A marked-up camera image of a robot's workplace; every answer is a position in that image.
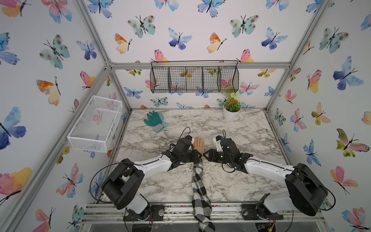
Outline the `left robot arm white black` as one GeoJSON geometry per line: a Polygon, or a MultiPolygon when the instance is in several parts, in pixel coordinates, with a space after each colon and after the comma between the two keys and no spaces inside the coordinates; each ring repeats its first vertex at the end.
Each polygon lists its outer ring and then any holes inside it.
{"type": "Polygon", "coordinates": [[[180,138],[176,144],[153,159],[132,162],[124,159],[103,181],[103,193],[115,205],[116,209],[127,209],[137,215],[146,215],[150,203],[137,193],[142,181],[159,173],[168,172],[186,163],[195,163],[200,153],[194,149],[195,139],[188,135],[180,138]]]}

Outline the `black white plaid sleeve forearm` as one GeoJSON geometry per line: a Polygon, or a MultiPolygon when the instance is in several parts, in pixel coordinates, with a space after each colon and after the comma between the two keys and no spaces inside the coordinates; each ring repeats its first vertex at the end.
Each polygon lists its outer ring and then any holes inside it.
{"type": "Polygon", "coordinates": [[[192,207],[193,217],[199,225],[199,232],[215,232],[215,226],[211,221],[212,205],[203,183],[203,161],[194,163],[192,177],[192,207]]]}

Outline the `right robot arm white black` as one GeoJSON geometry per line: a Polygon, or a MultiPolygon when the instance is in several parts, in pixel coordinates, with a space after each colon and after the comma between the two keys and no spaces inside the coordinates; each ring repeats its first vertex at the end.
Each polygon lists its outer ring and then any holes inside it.
{"type": "Polygon", "coordinates": [[[278,193],[265,194],[255,204],[257,215],[261,218],[283,211],[299,211],[313,217],[328,196],[328,189],[305,164],[282,165],[241,153],[230,138],[217,136],[214,142],[216,149],[203,154],[208,161],[226,164],[235,171],[258,175],[285,187],[278,193]]]}

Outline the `mannequin hand with long nails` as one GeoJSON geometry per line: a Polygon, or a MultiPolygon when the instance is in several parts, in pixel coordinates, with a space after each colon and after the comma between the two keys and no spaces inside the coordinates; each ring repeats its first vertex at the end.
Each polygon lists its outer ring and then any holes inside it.
{"type": "Polygon", "coordinates": [[[194,149],[198,151],[200,154],[203,154],[205,152],[204,140],[201,137],[195,138],[193,146],[194,146],[194,149]]]}

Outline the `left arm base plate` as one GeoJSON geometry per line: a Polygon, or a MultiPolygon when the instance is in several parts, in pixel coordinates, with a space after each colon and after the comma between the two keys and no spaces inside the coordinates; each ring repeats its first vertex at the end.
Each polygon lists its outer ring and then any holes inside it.
{"type": "Polygon", "coordinates": [[[164,205],[149,205],[140,214],[135,213],[131,209],[126,209],[124,213],[124,221],[163,221],[165,214],[164,205]]]}

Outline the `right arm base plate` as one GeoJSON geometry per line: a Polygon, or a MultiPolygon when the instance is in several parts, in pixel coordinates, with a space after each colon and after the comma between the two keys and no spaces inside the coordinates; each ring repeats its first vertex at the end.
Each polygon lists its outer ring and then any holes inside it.
{"type": "Polygon", "coordinates": [[[283,220],[284,217],[278,213],[270,212],[264,204],[249,203],[242,204],[241,214],[244,220],[283,220]]]}

